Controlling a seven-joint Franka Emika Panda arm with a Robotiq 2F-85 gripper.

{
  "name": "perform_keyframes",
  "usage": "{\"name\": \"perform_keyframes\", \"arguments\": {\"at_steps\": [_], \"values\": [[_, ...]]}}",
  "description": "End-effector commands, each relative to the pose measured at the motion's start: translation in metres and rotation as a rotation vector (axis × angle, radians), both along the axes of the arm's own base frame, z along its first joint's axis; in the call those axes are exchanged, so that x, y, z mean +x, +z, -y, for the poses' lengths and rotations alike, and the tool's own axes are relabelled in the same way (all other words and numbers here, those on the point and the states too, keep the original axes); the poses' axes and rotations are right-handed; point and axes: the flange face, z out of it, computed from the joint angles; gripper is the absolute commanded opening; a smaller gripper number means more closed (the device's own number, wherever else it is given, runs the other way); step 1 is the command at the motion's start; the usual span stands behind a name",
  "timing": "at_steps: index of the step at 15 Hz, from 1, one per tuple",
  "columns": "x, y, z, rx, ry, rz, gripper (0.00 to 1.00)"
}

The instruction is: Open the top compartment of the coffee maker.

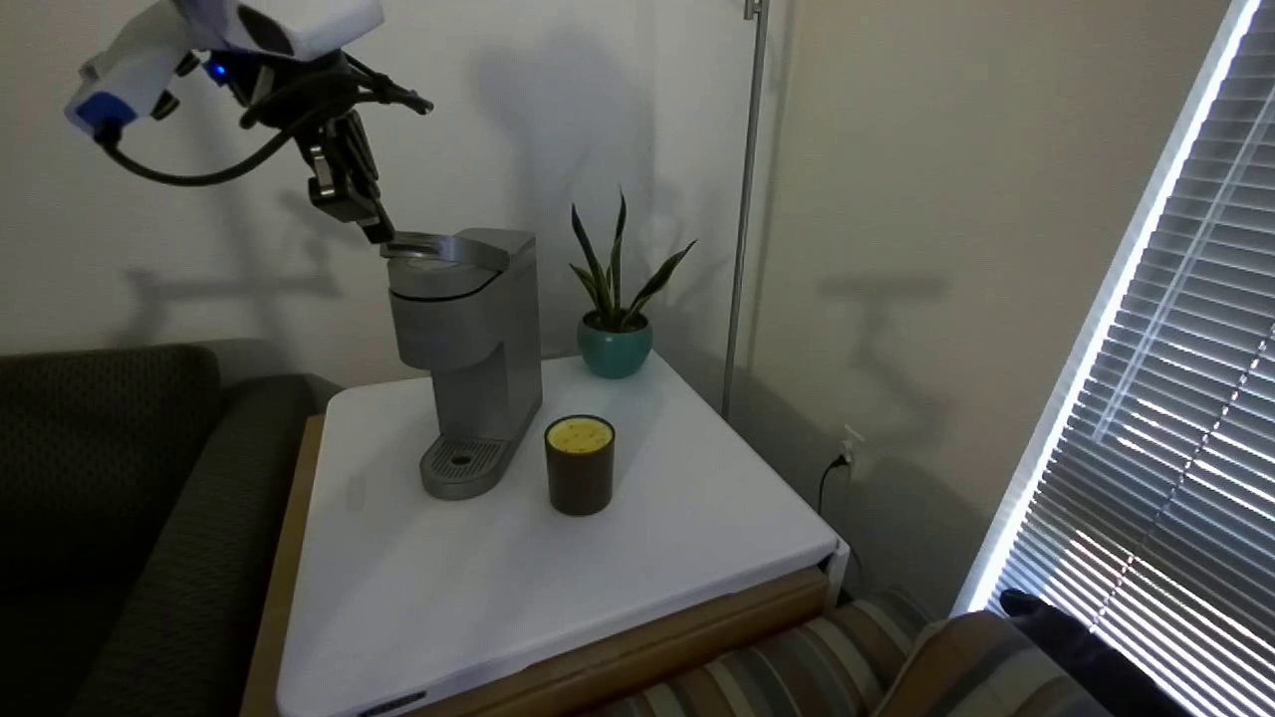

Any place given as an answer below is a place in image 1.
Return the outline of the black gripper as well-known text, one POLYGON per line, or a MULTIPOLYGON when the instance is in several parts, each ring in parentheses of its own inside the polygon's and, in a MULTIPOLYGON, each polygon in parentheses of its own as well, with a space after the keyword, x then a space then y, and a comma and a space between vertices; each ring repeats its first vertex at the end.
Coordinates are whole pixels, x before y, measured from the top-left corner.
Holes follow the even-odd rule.
POLYGON ((243 80, 243 125, 289 131, 311 165, 308 198, 338 224, 359 224, 370 242, 393 238, 380 198, 380 167, 359 121, 363 102, 397 102, 413 114, 431 100, 366 66, 346 53, 311 65, 255 60, 243 80))

